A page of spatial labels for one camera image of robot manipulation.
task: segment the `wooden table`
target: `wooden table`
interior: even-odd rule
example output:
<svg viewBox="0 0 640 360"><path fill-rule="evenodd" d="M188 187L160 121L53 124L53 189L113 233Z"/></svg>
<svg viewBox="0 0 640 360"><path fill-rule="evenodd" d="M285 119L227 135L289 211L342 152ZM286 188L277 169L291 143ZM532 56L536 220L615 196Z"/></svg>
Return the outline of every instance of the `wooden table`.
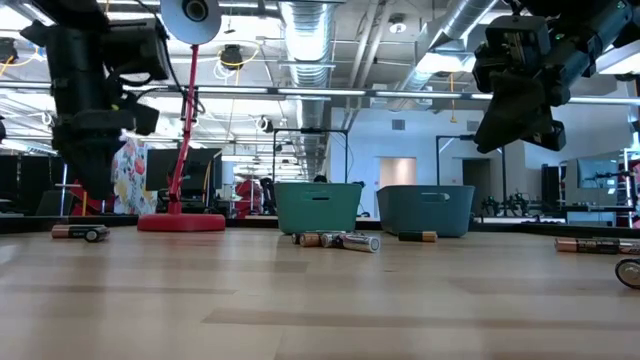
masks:
<svg viewBox="0 0 640 360"><path fill-rule="evenodd" d="M617 256L551 238L383 236L379 254L277 230L0 237L7 360L640 359Z"/></svg>

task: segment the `teal storage bin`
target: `teal storage bin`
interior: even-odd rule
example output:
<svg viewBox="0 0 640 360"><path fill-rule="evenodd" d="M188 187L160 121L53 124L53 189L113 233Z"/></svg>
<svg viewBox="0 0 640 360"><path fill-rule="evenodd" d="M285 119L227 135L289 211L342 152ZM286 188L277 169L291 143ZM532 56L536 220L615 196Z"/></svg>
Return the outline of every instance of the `teal storage bin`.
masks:
<svg viewBox="0 0 640 360"><path fill-rule="evenodd" d="M277 183L275 190L278 226L285 234L356 228L360 185Z"/></svg>
<svg viewBox="0 0 640 360"><path fill-rule="evenodd" d="M461 237L469 231L473 186L395 185L378 190L382 229L435 231L442 237Z"/></svg>

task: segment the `silver air duct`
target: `silver air duct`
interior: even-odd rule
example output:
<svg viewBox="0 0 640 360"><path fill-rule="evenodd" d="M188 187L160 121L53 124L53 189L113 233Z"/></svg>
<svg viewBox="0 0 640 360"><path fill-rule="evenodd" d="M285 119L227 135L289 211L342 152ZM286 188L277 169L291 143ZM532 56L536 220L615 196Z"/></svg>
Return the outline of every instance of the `silver air duct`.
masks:
<svg viewBox="0 0 640 360"><path fill-rule="evenodd" d="M433 72L426 70L430 62L429 52L468 35L497 2L451 0L447 12L423 28L418 40L418 54L422 58L396 89L420 91L433 75Z"/></svg>
<svg viewBox="0 0 640 360"><path fill-rule="evenodd" d="M309 65L324 63L331 56L331 34L335 4L313 2L283 2L280 4L286 24L285 43L289 60L303 61L305 65L291 66L291 78L296 87L320 87L329 85L330 69ZM298 126L319 128L322 126L324 102L298 100ZM318 137L302 137L307 174L313 178L322 166L322 149L318 149Z"/></svg>

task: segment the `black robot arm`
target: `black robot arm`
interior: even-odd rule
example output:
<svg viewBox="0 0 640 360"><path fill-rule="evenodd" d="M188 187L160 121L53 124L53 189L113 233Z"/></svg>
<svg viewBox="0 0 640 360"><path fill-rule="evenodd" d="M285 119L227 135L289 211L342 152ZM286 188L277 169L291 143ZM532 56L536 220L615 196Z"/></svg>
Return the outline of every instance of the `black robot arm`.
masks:
<svg viewBox="0 0 640 360"><path fill-rule="evenodd" d="M551 106L566 104L570 86L596 73L596 59L609 45L640 39L637 2L526 0L518 3L534 16L494 20L473 70L478 89L494 94L474 139L478 151L518 139L560 150L564 126L553 120Z"/></svg>
<svg viewBox="0 0 640 360"><path fill-rule="evenodd" d="M167 34L156 19L110 22L95 0L34 4L56 22L35 21L21 31L47 51L56 103L52 147L92 198L107 199L113 192L113 155L124 145L122 130L149 135L159 117L124 85L168 79ZM142 82L121 77L130 74L147 77Z"/></svg>

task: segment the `battery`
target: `battery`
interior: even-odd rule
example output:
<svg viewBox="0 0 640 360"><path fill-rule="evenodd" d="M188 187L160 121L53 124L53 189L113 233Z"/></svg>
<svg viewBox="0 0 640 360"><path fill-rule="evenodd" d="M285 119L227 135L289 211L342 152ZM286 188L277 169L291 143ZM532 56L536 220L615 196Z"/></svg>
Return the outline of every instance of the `battery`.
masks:
<svg viewBox="0 0 640 360"><path fill-rule="evenodd" d="M398 233L399 241L411 241L411 242L436 242L438 240L438 233L435 231L411 231Z"/></svg>
<svg viewBox="0 0 640 360"><path fill-rule="evenodd" d="M616 255L620 250L620 240L614 238L556 238L555 247L558 252Z"/></svg>
<svg viewBox="0 0 640 360"><path fill-rule="evenodd" d="M300 246L302 246L302 247L319 247L320 246L320 234L317 234L317 233L300 234Z"/></svg>
<svg viewBox="0 0 640 360"><path fill-rule="evenodd" d="M336 238L343 234L343 232L324 233L320 236L320 243L326 248L335 247Z"/></svg>
<svg viewBox="0 0 640 360"><path fill-rule="evenodd" d="M104 225L55 225L51 229L54 239L85 239L92 243L104 241L109 233L109 228Z"/></svg>
<svg viewBox="0 0 640 360"><path fill-rule="evenodd" d="M361 234L338 234L333 237L330 247L375 253L380 250L380 240Z"/></svg>
<svg viewBox="0 0 640 360"><path fill-rule="evenodd" d="M621 283L640 290L640 259L624 259L616 265L616 277Z"/></svg>
<svg viewBox="0 0 640 360"><path fill-rule="evenodd" d="M624 255L640 255L640 242L621 241L619 253Z"/></svg>

